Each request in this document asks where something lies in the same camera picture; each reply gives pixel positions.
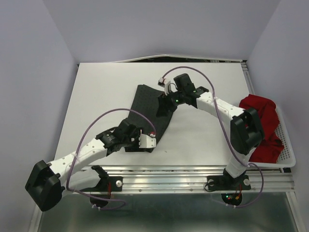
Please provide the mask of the aluminium rail frame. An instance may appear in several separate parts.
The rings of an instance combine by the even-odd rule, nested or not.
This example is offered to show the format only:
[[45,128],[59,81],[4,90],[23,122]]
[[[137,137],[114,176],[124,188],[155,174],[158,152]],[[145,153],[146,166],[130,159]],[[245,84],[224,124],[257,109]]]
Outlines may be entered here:
[[[199,86],[237,105],[252,93],[242,63],[81,63],[55,158],[88,143],[127,116],[136,88],[158,88],[161,76],[188,73]],[[249,169],[252,189],[241,209],[223,205],[204,190],[207,176],[221,174],[230,159],[218,120],[181,105],[152,153],[120,151],[96,161],[123,177],[112,196],[127,202],[115,211],[93,209],[86,196],[70,194],[53,209],[33,213],[32,232],[305,232],[291,173]]]

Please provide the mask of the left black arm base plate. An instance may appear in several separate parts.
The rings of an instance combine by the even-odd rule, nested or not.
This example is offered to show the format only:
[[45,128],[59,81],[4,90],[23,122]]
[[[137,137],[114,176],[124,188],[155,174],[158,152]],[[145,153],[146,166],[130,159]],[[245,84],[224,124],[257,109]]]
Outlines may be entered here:
[[90,188],[90,192],[121,192],[123,188],[122,176],[110,176],[99,181],[99,183]]

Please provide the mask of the white plastic basket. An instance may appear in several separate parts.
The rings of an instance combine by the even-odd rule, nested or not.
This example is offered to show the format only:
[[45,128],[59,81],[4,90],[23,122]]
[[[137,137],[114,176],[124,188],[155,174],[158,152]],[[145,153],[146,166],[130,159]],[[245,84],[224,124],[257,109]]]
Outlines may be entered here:
[[287,143],[287,140],[286,140],[285,135],[283,133],[281,122],[279,123],[277,129],[275,130],[275,134],[281,139],[282,144],[284,145],[284,150],[279,155],[277,162],[276,163],[253,162],[253,163],[255,163],[258,166],[263,167],[263,168],[274,168],[274,169],[290,168],[295,164],[295,162],[294,162],[294,158],[291,155],[291,152],[289,151],[288,143]]

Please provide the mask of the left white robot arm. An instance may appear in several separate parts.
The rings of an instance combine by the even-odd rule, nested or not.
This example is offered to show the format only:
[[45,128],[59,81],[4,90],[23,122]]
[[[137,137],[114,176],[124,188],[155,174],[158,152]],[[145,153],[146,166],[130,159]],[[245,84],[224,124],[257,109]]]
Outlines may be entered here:
[[143,129],[124,119],[119,126],[103,131],[85,146],[61,159],[46,163],[37,162],[26,182],[25,189],[43,212],[55,207],[67,192],[78,192],[70,186],[72,175],[92,162],[105,158],[121,148],[144,151],[156,146],[155,134],[145,134]]

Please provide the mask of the red skirt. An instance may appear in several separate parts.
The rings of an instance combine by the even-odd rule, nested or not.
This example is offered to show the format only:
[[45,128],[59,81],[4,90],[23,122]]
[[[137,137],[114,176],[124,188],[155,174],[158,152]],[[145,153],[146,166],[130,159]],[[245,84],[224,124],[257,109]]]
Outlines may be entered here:
[[276,163],[284,150],[281,139],[275,134],[280,123],[276,104],[270,99],[250,94],[240,101],[239,107],[257,110],[265,133],[264,140],[253,152],[250,162]]

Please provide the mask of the dark grey dotted skirt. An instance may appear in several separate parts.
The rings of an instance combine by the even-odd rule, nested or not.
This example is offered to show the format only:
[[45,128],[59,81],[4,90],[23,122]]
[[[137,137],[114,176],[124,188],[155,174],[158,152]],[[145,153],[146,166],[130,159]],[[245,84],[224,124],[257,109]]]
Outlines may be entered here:
[[153,124],[152,126],[140,115],[129,112],[128,117],[124,119],[126,124],[142,128],[144,134],[156,132],[156,143],[158,144],[163,137],[173,113],[169,112],[167,116],[157,117],[156,113],[159,108],[158,97],[163,92],[147,85],[138,85],[135,96],[131,105],[131,110],[137,111],[144,115]]

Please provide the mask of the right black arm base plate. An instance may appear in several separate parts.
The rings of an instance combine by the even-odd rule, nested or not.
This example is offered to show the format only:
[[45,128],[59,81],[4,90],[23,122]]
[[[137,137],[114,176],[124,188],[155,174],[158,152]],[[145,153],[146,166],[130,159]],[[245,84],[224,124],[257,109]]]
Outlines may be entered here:
[[225,175],[210,175],[204,189],[208,192],[251,190],[251,184],[247,175],[231,178]]

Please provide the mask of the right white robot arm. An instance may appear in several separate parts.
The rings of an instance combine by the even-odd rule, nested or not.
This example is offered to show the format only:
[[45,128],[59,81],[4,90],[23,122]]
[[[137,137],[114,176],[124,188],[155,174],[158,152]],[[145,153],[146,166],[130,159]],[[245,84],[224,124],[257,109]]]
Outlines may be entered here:
[[239,184],[239,177],[245,173],[254,150],[265,137],[258,112],[233,106],[214,96],[205,87],[195,87],[188,74],[180,74],[173,81],[162,77],[158,85],[164,93],[158,97],[157,116],[175,112],[179,105],[187,104],[207,112],[219,120],[232,157],[224,170],[223,185],[232,189]]

